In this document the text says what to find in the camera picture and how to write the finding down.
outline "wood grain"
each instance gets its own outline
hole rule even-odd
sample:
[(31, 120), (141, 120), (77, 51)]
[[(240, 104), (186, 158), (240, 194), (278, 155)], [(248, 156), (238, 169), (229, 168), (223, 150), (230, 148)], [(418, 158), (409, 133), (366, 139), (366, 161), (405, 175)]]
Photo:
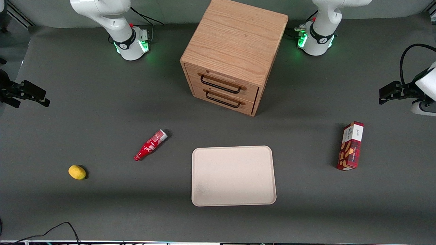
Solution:
[(288, 17), (212, 0), (181, 61), (264, 86)]

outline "yellow lemon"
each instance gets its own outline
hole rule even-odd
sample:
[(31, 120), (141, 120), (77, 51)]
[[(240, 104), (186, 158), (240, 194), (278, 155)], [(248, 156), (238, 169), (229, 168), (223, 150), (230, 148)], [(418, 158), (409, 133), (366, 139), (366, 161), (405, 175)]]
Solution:
[(68, 169), (68, 173), (71, 175), (71, 177), (77, 179), (77, 180), (83, 180), (86, 177), (85, 170), (77, 165), (73, 165)]

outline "red box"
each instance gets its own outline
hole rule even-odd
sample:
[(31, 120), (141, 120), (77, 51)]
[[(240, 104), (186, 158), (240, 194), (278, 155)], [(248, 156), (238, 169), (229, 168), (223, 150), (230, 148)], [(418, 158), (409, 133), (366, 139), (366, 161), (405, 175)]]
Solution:
[(336, 165), (337, 169), (348, 171), (357, 168), (359, 164), (363, 126), (363, 123), (354, 121), (344, 128), (339, 161)]

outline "wooden cabinet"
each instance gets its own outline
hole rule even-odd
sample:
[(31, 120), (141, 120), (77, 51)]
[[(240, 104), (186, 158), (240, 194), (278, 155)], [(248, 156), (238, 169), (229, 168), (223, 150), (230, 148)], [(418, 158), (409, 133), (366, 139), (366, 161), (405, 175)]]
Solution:
[(192, 95), (254, 116), (288, 16), (212, 0), (180, 59)]

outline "drawer handle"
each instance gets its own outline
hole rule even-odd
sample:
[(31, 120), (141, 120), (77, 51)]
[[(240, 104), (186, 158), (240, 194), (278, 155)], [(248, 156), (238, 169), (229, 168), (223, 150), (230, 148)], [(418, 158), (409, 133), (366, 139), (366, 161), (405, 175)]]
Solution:
[(235, 91), (235, 90), (231, 90), (231, 89), (228, 89), (228, 88), (224, 88), (224, 87), (221, 87), (221, 86), (218, 86), (218, 85), (206, 82), (206, 81), (203, 80), (203, 78), (204, 78), (204, 75), (201, 75), (201, 78), (200, 78), (201, 83), (209, 85), (209, 86), (212, 86), (214, 88), (218, 88), (218, 89), (224, 90), (224, 91), (232, 93), (232, 94), (237, 94), (237, 93), (239, 93), (241, 91), (241, 87), (239, 87), (238, 90)]
[(215, 102), (221, 103), (223, 105), (230, 106), (230, 107), (233, 107), (233, 108), (238, 108), (241, 105), (241, 102), (239, 102), (238, 105), (232, 105), (232, 104), (229, 104), (227, 102), (221, 101), (219, 99), (212, 98), (212, 97), (208, 96), (208, 94), (209, 94), (209, 91), (206, 91), (206, 98), (208, 98), (210, 100), (213, 100)]

